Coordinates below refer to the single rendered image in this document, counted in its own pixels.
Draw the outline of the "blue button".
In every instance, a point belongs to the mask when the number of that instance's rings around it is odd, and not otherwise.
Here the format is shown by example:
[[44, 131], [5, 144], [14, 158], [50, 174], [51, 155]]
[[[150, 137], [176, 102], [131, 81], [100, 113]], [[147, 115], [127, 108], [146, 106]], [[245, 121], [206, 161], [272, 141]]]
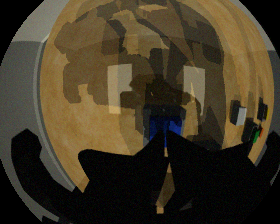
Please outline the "blue button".
[[168, 131], [184, 136], [185, 119], [187, 119], [187, 109], [181, 108], [181, 105], [145, 104], [144, 147], [157, 131], [165, 133], [165, 140], [167, 140]]

